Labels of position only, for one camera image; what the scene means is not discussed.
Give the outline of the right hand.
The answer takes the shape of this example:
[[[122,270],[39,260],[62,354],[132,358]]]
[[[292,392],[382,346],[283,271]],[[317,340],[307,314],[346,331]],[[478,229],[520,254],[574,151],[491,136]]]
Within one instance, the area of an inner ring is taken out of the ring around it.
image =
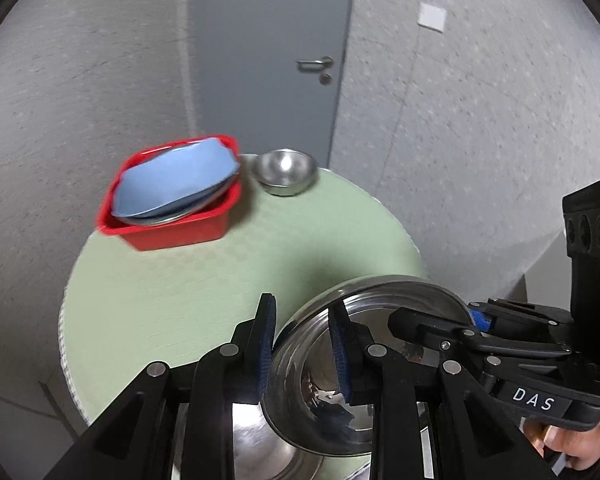
[[[574,431],[526,419],[522,431],[541,455],[547,451],[565,454],[559,479],[600,480],[600,423],[588,431]]]

